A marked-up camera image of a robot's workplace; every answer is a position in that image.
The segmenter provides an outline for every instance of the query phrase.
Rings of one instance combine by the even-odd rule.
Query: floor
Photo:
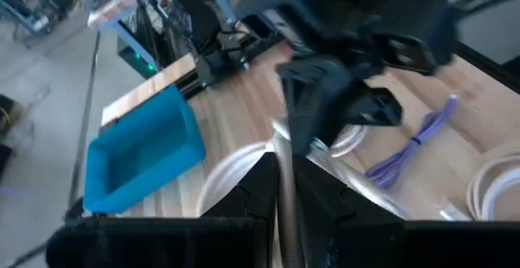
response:
[[[520,35],[508,34],[518,29],[520,15],[507,13],[515,11],[515,3],[467,20],[462,24],[464,41],[497,62],[519,54]],[[30,50],[14,43],[12,28],[0,24],[0,93],[22,106],[32,105],[10,137],[16,156],[0,180],[0,263],[46,240],[67,209],[95,39],[95,32],[85,27],[86,17],[84,11],[76,11]],[[98,133],[102,108],[140,82],[142,78],[116,56],[115,35],[104,34],[87,141]],[[25,265],[44,266],[43,257]]]

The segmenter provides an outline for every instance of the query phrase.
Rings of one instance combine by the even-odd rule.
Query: wooden table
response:
[[[278,45],[256,58],[249,71],[193,97],[189,104],[206,144],[206,159],[125,214],[195,216],[197,197],[215,164],[235,149],[271,137],[271,117],[285,112],[273,66],[287,60],[289,54],[285,45]],[[191,57],[183,60],[108,106],[103,123],[121,116],[194,66]],[[369,83],[394,93],[403,106],[404,119],[401,127],[371,128],[365,140],[344,157],[361,172],[400,150],[419,129],[423,117],[440,109],[450,94],[459,96],[448,125],[421,146],[392,189],[414,218],[440,218],[439,205],[446,198],[465,207],[467,184],[483,162],[498,152],[520,149],[520,113],[514,110],[520,96],[461,58],[455,58],[436,78],[388,69]],[[499,207],[508,209],[516,203],[514,199],[499,202]]]

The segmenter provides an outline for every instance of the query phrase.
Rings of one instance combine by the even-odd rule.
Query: white cable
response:
[[[272,151],[270,142],[257,142],[238,149],[220,161],[202,186],[195,207],[196,215],[203,215],[224,198],[267,151]]]
[[[291,140],[289,131],[287,129],[287,119],[273,119],[273,128],[277,131],[281,136],[283,136],[287,140]],[[352,149],[356,148],[363,138],[365,138],[367,132],[366,126],[358,126],[358,125],[348,125],[340,132],[340,135],[332,146],[329,148],[328,152],[333,158],[338,158],[340,156],[346,155]]]
[[[495,219],[495,201],[508,188],[520,184],[520,166],[502,170],[487,190],[482,190],[484,177],[491,171],[499,171],[498,166],[509,162],[520,162],[519,154],[510,154],[487,162],[471,180],[466,191],[466,203],[474,220]]]
[[[347,126],[341,131],[340,135],[334,141],[328,150],[333,158],[344,156],[352,149],[356,148],[363,138],[365,138],[367,127],[365,126]]]

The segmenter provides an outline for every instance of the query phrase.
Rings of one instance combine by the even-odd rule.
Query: purple cable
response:
[[[421,130],[406,144],[403,150],[371,167],[365,176],[382,188],[393,186],[401,170],[410,162],[418,147],[434,136],[448,121],[456,103],[457,96],[451,95],[442,110],[431,112],[424,117]]]

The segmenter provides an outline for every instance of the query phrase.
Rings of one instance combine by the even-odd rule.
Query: purple ethernet cable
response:
[[[418,150],[418,147],[434,136],[448,121],[455,109],[456,103],[457,96],[453,94],[450,95],[442,110],[431,112],[424,117],[419,133],[410,139],[405,148],[371,167],[365,173],[365,176],[382,188],[390,188],[393,186],[401,170],[410,162]]]

